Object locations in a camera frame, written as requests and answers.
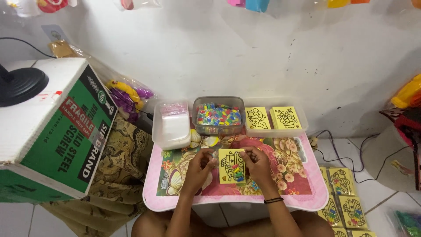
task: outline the small glass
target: small glass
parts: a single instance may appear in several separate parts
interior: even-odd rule
[[[235,133],[232,128],[221,129],[218,133],[219,142],[222,149],[229,149],[235,140]]]

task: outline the hand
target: hand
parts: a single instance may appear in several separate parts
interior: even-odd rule
[[[255,146],[243,147],[243,149],[245,149],[245,152],[240,152],[240,156],[259,188],[263,192],[273,191],[273,189],[277,192],[277,187],[272,180],[270,161],[267,155]]]
[[[201,149],[190,161],[181,195],[194,196],[203,186],[209,172],[216,165],[216,159],[212,158],[210,152],[213,152],[213,149]]]

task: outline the flower pot drawing card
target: flower pot drawing card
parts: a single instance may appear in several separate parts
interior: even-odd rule
[[[245,183],[244,149],[219,149],[219,183]]]
[[[325,219],[331,227],[344,226],[341,220],[341,215],[339,214],[339,210],[332,195],[329,195],[327,205],[323,209],[317,211],[317,214]]]
[[[301,129],[297,112],[293,106],[272,107],[270,113],[275,129]]]
[[[265,107],[245,108],[246,125],[251,129],[270,129]]]
[[[355,185],[351,170],[348,168],[329,168],[333,192],[337,195],[355,196]]]
[[[368,229],[359,197],[338,196],[344,214],[345,227]]]
[[[374,232],[370,231],[351,231],[352,236],[351,237],[377,237],[377,235]]]
[[[323,180],[325,181],[326,187],[328,188],[329,195],[332,193],[332,186],[330,186],[328,172],[326,167],[320,167],[320,172],[322,173]]]
[[[348,233],[344,228],[332,228],[335,237],[348,237]]]

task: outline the clear plastic container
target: clear plastic container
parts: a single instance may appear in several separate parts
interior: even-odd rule
[[[197,108],[199,108],[200,104],[205,103],[215,103],[215,104],[226,104],[232,107],[238,107],[241,114],[241,124],[240,125],[228,125],[228,126],[212,126],[212,125],[201,125],[197,124]],[[199,134],[209,135],[209,136],[218,136],[218,133],[223,128],[231,128],[234,130],[235,133],[241,133],[241,129],[245,124],[245,109],[244,109],[244,101],[240,97],[234,96],[207,96],[207,97],[199,97],[195,100],[193,104],[193,112],[192,112],[192,121],[196,128],[196,131]]]
[[[180,113],[163,116],[165,106],[178,103],[185,108]],[[163,100],[155,105],[152,141],[163,150],[173,150],[190,145],[190,117],[186,100]]]
[[[267,98],[247,98],[244,99],[245,107],[265,107],[271,129],[251,129],[246,126],[245,131],[249,137],[297,137],[305,132],[309,123],[306,114],[298,101],[291,97],[267,97]],[[301,129],[274,129],[269,110],[277,106],[294,106]]]

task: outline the black bracelet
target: black bracelet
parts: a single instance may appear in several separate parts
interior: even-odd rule
[[[272,199],[269,199],[269,200],[265,200],[265,201],[263,201],[263,203],[264,204],[268,204],[268,203],[272,203],[272,202],[280,202],[280,201],[283,201],[283,200],[284,200],[283,198],[277,197],[277,198],[272,198]]]

